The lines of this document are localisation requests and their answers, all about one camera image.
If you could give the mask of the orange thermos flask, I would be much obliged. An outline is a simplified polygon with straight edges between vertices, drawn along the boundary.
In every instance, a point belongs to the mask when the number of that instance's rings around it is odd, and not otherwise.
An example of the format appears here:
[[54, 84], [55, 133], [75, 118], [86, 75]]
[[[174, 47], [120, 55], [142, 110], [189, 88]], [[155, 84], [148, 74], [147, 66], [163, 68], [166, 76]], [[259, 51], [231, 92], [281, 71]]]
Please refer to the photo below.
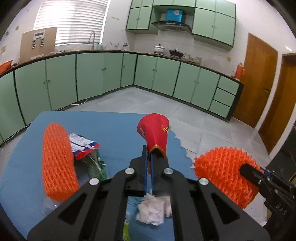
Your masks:
[[236, 68], [236, 72], [235, 72], [234, 77], [235, 77], [236, 79], [241, 79], [241, 77], [244, 75], [244, 72], [245, 72], [244, 66], [243, 66], [243, 64], [240, 62], [240, 63], [237, 65], [237, 68]]

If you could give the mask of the orange plastic basin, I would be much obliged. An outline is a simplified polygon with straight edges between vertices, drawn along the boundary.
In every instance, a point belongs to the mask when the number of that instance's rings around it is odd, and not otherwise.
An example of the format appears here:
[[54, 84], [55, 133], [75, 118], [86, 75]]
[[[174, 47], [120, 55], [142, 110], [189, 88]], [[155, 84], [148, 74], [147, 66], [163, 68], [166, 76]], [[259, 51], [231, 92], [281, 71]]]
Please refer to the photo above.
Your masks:
[[5, 63], [0, 65], [0, 74], [8, 71], [11, 68], [12, 60], [6, 61]]

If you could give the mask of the white tissue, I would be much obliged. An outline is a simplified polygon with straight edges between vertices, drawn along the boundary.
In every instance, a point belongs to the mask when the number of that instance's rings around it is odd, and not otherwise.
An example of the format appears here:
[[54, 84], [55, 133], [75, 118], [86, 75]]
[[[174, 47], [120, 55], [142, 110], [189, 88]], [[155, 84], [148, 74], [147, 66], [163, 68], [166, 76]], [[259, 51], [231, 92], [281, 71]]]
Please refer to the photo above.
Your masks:
[[155, 197], [148, 193], [137, 207], [135, 219], [148, 225], [159, 226], [165, 222], [165, 218], [173, 216], [169, 196]]

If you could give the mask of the white cooking pot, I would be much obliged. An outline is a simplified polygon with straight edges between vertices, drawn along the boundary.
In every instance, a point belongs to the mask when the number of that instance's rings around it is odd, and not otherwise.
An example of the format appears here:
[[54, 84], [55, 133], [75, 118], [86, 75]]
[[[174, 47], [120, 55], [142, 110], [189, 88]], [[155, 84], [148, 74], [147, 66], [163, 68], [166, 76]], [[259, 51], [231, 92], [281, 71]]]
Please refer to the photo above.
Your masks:
[[165, 47], [161, 44], [154, 46], [154, 54], [164, 56]]

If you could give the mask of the black wok pan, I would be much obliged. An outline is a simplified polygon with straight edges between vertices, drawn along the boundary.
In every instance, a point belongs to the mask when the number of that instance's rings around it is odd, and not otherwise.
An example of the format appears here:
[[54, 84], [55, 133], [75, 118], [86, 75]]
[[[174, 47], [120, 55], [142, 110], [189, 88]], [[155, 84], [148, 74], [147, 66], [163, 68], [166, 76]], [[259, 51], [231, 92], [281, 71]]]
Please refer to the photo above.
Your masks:
[[171, 58], [178, 58], [181, 59], [183, 57], [183, 53], [180, 52], [178, 49], [170, 50], [170, 57]]

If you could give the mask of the left wooden door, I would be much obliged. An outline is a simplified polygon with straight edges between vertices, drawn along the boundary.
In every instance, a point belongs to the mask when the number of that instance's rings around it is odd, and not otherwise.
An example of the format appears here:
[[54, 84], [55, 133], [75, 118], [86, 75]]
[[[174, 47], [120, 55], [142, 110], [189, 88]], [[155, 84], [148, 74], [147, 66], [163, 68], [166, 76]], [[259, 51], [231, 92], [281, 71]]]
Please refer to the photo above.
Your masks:
[[248, 34], [244, 61], [244, 84], [233, 116], [255, 128], [267, 100], [275, 78], [278, 52], [255, 35]]

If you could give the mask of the black range hood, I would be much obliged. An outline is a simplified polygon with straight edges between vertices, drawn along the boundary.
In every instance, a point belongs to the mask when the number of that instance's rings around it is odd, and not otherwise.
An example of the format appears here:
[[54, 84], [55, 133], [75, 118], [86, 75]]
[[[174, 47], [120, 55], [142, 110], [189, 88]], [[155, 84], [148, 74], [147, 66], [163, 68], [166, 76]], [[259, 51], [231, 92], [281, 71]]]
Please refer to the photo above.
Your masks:
[[176, 21], [157, 21], [152, 23], [161, 31], [182, 31], [191, 33], [192, 30], [189, 25]]

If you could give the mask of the tall orange foam net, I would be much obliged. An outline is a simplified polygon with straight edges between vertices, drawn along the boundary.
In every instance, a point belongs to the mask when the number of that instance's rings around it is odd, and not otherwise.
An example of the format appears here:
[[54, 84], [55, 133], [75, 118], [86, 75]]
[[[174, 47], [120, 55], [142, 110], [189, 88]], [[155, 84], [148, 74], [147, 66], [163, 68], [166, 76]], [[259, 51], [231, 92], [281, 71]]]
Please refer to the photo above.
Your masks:
[[58, 123], [50, 123], [43, 135], [42, 177], [46, 196], [56, 201], [80, 188], [68, 133]]

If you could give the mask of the clear plastic bottle red label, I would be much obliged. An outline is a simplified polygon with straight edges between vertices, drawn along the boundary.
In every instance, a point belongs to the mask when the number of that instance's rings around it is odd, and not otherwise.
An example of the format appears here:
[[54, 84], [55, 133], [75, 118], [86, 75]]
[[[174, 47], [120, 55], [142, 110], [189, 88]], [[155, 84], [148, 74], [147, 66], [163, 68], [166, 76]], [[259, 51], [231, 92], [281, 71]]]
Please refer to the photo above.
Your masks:
[[42, 213], [44, 216], [48, 216], [52, 211], [54, 211], [59, 205], [60, 201], [53, 200], [49, 197], [45, 197], [43, 200]]

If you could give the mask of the blue white snack wrapper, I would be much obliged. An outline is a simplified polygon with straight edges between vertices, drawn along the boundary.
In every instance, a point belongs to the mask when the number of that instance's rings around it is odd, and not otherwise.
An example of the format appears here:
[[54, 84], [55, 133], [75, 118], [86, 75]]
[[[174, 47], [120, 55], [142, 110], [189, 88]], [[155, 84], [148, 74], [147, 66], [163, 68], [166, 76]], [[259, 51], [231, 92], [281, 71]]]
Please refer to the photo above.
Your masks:
[[80, 160], [86, 157], [88, 154], [91, 154], [93, 151], [98, 150], [100, 144], [86, 139], [83, 136], [77, 135], [75, 133], [71, 133], [69, 136], [70, 145], [72, 149], [72, 153], [76, 160]]

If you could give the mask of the green white milk carton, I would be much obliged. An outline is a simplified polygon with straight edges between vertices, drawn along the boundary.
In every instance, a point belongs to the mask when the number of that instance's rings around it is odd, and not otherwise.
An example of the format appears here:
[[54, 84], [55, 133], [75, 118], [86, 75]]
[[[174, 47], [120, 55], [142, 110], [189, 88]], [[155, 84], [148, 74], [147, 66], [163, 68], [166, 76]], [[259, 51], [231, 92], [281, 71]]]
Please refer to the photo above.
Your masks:
[[98, 149], [93, 150], [90, 154], [81, 159], [86, 164], [89, 178], [97, 178], [99, 181], [109, 179], [106, 163], [101, 159]]

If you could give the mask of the blue box on hood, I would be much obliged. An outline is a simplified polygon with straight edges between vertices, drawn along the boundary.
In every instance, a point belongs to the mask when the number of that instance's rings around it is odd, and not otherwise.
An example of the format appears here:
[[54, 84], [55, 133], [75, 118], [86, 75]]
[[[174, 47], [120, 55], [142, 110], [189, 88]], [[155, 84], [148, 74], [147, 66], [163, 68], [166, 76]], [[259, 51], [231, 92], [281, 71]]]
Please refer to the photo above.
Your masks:
[[184, 11], [181, 9], [168, 9], [166, 11], [166, 21], [183, 23]]

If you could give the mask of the green upper wall cabinets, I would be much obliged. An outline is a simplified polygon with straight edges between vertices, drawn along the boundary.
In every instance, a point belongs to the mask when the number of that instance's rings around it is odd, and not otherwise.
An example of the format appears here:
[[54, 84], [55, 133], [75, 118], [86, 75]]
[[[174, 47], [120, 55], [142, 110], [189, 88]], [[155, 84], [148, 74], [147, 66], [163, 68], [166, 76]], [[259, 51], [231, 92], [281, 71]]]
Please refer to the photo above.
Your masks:
[[197, 41], [231, 50], [236, 5], [229, 1], [132, 1], [126, 30], [137, 34], [187, 32]]

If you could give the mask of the light blue drink carton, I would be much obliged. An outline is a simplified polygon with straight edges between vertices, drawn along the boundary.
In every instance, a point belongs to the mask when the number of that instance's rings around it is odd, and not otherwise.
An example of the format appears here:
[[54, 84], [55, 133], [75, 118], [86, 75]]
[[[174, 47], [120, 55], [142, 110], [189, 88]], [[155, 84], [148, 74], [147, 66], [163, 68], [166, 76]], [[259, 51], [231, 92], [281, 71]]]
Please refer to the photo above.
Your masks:
[[124, 222], [123, 236], [122, 236], [122, 240], [124, 241], [130, 240], [130, 234], [129, 234], [130, 221], [132, 220], [132, 217], [137, 212], [137, 206], [140, 203], [140, 201], [141, 201], [140, 197], [129, 196], [127, 199], [125, 222]]

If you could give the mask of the red paper cup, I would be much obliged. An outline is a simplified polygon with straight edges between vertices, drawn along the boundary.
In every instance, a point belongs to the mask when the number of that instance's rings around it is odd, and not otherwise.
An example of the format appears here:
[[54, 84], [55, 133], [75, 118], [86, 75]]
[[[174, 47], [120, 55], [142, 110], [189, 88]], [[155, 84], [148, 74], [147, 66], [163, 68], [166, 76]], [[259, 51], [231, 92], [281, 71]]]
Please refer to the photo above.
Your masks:
[[145, 115], [137, 125], [137, 132], [146, 140], [148, 173], [152, 173], [151, 155], [156, 151], [162, 158], [167, 158], [167, 142], [170, 123], [166, 116], [158, 113]]

